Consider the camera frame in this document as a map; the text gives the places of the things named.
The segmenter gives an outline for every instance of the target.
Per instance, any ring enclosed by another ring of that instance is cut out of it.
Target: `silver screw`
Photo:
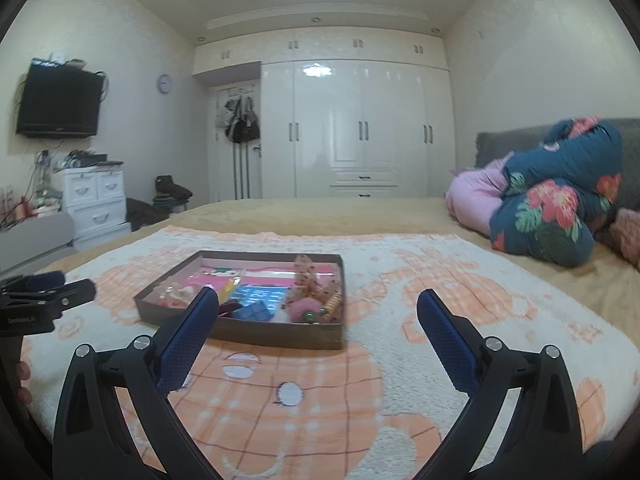
[[[80,345],[78,348],[76,348],[76,355],[78,357],[84,357],[89,353],[89,350],[89,345]]]
[[[144,350],[151,344],[151,339],[149,339],[148,335],[141,335],[137,337],[133,342],[133,348],[137,348],[138,350]]]
[[[549,345],[548,347],[546,347],[545,352],[552,359],[556,359],[557,357],[560,357],[560,351],[558,350],[558,348],[556,348],[553,345]]]
[[[484,344],[489,350],[493,350],[494,352],[497,352],[500,348],[502,348],[502,341],[500,341],[497,337],[487,338]]]

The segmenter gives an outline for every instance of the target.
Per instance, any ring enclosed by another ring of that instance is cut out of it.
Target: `box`
[[[237,253],[225,251],[199,251],[168,270],[160,278],[150,283],[134,297],[136,307],[143,321],[160,325],[184,310],[162,306],[153,302],[156,286],[168,280],[178,281],[189,277],[193,269],[201,266],[215,266],[234,269],[260,269],[265,266],[287,267],[293,270],[297,254],[293,253]],[[290,323],[262,322],[219,317],[212,327],[209,337],[223,341],[233,341],[259,346],[280,348],[302,348],[316,350],[341,349],[344,345],[344,319],[346,309],[344,266],[338,254],[307,254],[316,264],[331,264],[342,282],[342,306],[337,322],[331,323]]]

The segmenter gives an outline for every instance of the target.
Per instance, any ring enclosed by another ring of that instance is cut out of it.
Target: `drawer handle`
[[[104,224],[109,218],[109,213],[105,213],[104,215],[96,215],[94,216],[94,222],[97,224]]]

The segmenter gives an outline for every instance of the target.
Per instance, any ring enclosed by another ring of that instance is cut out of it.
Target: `tv screen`
[[[98,133],[103,78],[33,59],[24,83],[17,131],[27,137],[88,137]]]

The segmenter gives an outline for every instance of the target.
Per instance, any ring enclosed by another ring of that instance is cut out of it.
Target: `floral quilt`
[[[613,216],[622,139],[609,121],[588,119],[555,124],[540,147],[505,163],[508,185],[490,220],[494,249],[564,267],[589,259],[593,233]]]

